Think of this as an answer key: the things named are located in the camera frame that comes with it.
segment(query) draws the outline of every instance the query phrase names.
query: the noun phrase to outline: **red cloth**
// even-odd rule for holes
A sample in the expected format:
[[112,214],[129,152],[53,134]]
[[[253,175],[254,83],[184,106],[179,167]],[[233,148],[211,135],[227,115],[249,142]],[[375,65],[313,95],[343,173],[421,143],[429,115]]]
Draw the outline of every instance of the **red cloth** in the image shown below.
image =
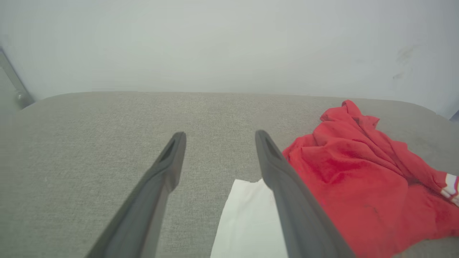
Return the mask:
[[320,119],[283,154],[358,257],[390,257],[424,239],[459,236],[459,208],[450,202],[459,199],[456,176],[376,130],[379,119],[352,101]]

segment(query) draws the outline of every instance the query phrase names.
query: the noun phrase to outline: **white wall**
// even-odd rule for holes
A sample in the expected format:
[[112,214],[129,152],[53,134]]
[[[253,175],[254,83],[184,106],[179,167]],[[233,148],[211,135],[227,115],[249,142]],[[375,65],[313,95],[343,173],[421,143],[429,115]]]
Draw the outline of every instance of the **white wall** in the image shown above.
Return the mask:
[[0,44],[36,99],[262,92],[459,109],[457,0],[1,0]]

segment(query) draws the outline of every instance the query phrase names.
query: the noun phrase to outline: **couch cushion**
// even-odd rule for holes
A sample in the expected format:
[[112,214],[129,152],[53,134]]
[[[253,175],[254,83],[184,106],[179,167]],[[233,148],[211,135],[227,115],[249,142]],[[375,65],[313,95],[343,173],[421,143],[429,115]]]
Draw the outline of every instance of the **couch cushion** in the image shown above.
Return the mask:
[[[5,257],[83,257],[176,131],[187,133],[157,257],[209,257],[234,179],[261,178],[254,133],[280,149],[309,134],[343,98],[98,92],[39,101],[2,135],[0,250]],[[459,175],[459,126],[399,101],[352,99],[378,129],[436,169]],[[459,240],[408,253],[459,253]]]

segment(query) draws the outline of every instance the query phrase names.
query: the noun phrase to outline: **white stripe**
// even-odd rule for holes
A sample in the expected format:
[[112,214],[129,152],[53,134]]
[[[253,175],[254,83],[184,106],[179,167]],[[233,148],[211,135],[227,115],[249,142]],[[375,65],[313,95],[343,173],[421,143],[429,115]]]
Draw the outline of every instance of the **white stripe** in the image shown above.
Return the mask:
[[454,195],[456,193],[456,189],[454,188],[456,179],[457,179],[457,176],[446,174],[446,179],[445,179],[446,187],[444,187],[443,190],[445,190],[450,195]]
[[443,190],[443,189],[442,189],[442,191],[441,191],[440,193],[441,193],[444,197],[446,197],[446,198],[451,197],[451,195],[448,194],[448,193],[447,193],[445,190]]

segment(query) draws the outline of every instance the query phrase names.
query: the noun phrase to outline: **gray fabric surface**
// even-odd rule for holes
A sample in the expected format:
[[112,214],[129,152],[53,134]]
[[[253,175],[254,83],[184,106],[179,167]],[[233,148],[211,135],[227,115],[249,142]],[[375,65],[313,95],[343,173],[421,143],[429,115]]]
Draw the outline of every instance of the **gray fabric surface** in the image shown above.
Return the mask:
[[[2,132],[1,256],[83,257],[172,134],[185,131],[182,176],[168,200],[157,257],[209,257],[234,179],[261,178],[255,130],[268,131],[284,149],[343,100],[101,92],[39,101]],[[353,101],[431,166],[459,174],[459,126],[414,104]],[[454,257],[459,240],[424,241],[405,256],[420,253]]]

